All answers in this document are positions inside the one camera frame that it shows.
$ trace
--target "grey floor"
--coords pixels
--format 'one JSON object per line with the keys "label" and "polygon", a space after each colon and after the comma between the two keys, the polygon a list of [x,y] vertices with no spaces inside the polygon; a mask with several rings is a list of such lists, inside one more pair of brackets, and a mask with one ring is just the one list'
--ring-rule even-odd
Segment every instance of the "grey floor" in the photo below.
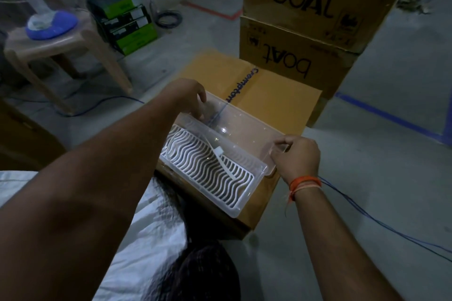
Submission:
{"label": "grey floor", "polygon": [[[452,4],[450,0],[431,3],[431,15],[393,10],[340,91],[442,134],[452,87]],[[238,56],[238,20],[190,7],[179,9],[184,15],[179,28],[162,33],[157,41],[120,61],[132,79],[136,98],[151,99],[204,48]],[[121,94],[106,74],[82,86],[63,76],[48,83],[58,86],[62,95],[79,88],[68,99],[79,111]],[[31,88],[19,95],[41,97]],[[64,118],[48,104],[10,102],[67,147],[140,106],[115,99],[86,115]],[[371,215],[405,234],[452,249],[449,147],[338,98],[304,135],[316,139],[322,151],[320,175]],[[364,218],[328,187],[325,193],[404,298],[450,300],[452,263]],[[321,300],[295,209],[289,208],[284,216],[286,195],[287,186],[280,182],[256,231],[243,241],[224,242],[239,271],[243,300]]]}

